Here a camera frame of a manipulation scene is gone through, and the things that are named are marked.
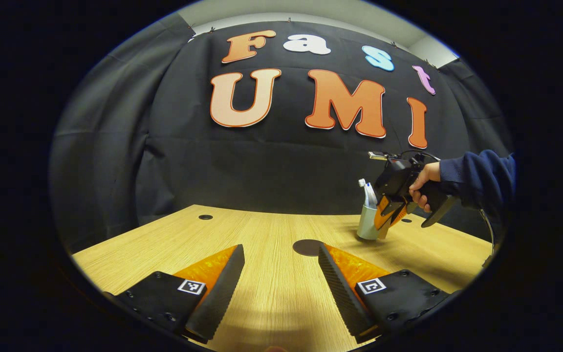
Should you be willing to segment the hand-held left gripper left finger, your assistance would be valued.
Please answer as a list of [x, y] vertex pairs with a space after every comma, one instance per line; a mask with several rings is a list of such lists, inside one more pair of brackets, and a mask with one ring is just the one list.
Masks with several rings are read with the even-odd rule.
[[104, 294], [145, 323], [205, 345], [227, 312], [243, 267], [238, 244], [174, 274], [157, 270], [118, 294]]

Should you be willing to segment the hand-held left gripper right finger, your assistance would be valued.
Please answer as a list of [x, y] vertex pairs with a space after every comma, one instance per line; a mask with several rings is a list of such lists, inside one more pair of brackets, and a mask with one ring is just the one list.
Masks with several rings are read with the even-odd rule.
[[411, 328], [451, 300], [411, 270], [388, 272], [326, 243], [318, 258], [346, 329], [359, 344]]

